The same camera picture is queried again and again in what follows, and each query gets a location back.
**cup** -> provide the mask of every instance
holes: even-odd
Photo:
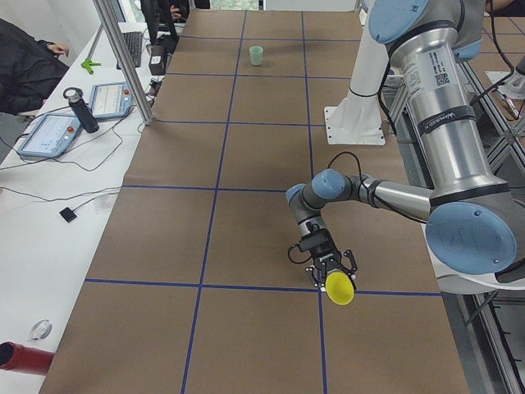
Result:
[[[19,343],[0,345],[0,369],[35,375],[45,375],[55,354],[51,351],[25,347]]]
[[[253,66],[260,66],[263,64],[263,47],[254,45],[249,47],[249,58],[252,61]]]

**yellow cup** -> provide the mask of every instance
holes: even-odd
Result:
[[[341,271],[329,273],[325,283],[326,293],[338,305],[347,305],[354,299],[354,286]]]

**white desk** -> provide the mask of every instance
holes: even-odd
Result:
[[[123,24],[122,31],[145,29],[145,24]],[[103,33],[92,60],[101,62],[89,75],[80,67],[86,58],[91,42],[75,60],[70,70],[43,106],[41,113],[64,107],[67,101],[63,90],[75,86],[89,99],[93,84],[123,81],[116,69],[116,59]],[[139,78],[146,88],[151,75],[148,54],[143,51]],[[100,130],[92,135],[83,131],[71,146],[101,135],[116,121],[100,121]],[[53,161],[0,171],[0,186],[9,187],[47,199],[63,198],[85,192],[120,186],[130,165],[140,133],[137,128],[142,118],[134,110],[115,128],[123,139],[118,150],[96,171],[87,172],[73,164]],[[87,168],[97,166],[120,142],[112,132],[63,155],[62,161],[73,161]],[[23,163],[16,153],[10,152],[2,167]],[[106,226],[114,197],[108,197],[103,208],[95,200],[82,207],[78,218],[67,223],[59,215],[66,206],[76,208],[95,195],[52,203],[39,202],[8,190],[0,193],[0,342],[14,341],[27,346],[55,351],[75,304],[84,276],[91,263],[98,242]],[[33,324],[49,319],[51,334],[40,342],[28,343]],[[35,394],[43,377],[0,370],[2,394]]]

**blue tablet device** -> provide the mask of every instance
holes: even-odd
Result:
[[[55,158],[66,152],[80,132],[73,115],[46,113],[17,150],[20,156]]]
[[[94,85],[89,107],[95,119],[125,117],[133,104],[130,88],[126,82]]]

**black connector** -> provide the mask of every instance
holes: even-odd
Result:
[[[62,216],[68,223],[76,218],[75,213],[69,207],[65,207],[62,211],[60,211],[60,216]]]

